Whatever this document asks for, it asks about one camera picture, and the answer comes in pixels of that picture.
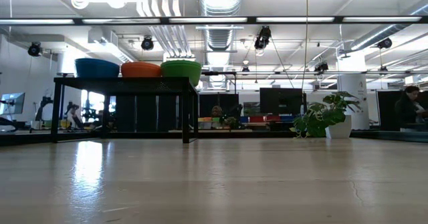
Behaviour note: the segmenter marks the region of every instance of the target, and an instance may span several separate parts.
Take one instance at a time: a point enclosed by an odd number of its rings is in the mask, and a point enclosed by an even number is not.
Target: blue bowl
[[[120,66],[105,60],[81,58],[75,60],[78,78],[117,78]]]

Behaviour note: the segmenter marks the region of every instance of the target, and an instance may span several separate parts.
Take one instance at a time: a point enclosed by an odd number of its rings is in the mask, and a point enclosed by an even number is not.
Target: white pillar
[[[349,58],[338,60],[338,71],[366,71],[364,54],[361,51],[348,54]],[[342,74],[338,77],[338,90],[346,91],[358,98],[361,110],[353,108],[355,112],[347,109],[345,114],[352,115],[353,130],[368,130],[368,104],[367,85],[365,74]]]

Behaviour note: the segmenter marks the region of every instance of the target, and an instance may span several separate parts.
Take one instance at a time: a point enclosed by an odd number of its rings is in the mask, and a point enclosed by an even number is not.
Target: table leg
[[[190,142],[189,137],[189,83],[183,85],[183,92],[181,94],[183,104],[181,105],[181,128],[183,129],[183,144]]]
[[[197,94],[195,94],[193,96],[193,133],[194,133],[194,138],[198,138],[198,133],[199,133],[198,117],[199,117],[199,96]]]
[[[55,83],[55,93],[53,96],[53,111],[52,111],[52,124],[51,124],[51,141],[58,142],[58,120],[60,119],[60,102],[61,102],[61,88],[62,84]]]
[[[108,119],[110,118],[110,96],[104,96],[104,110],[102,112],[102,129],[101,129],[101,138],[106,138],[107,136],[107,125]]]

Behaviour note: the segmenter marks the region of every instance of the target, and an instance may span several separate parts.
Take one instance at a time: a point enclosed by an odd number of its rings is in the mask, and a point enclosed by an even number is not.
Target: red object
[[[124,78],[149,78],[162,76],[162,69],[160,66],[146,62],[125,63],[122,64],[120,69],[122,71],[122,77]]]
[[[281,121],[280,116],[266,116],[266,121]]]
[[[263,122],[265,122],[265,116],[250,116],[249,122],[250,123],[263,123]]]

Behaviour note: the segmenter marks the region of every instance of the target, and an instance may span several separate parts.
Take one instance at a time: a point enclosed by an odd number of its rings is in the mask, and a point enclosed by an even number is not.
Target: green bowl
[[[197,86],[201,79],[202,65],[187,60],[168,61],[160,65],[163,77],[188,77],[192,85]]]

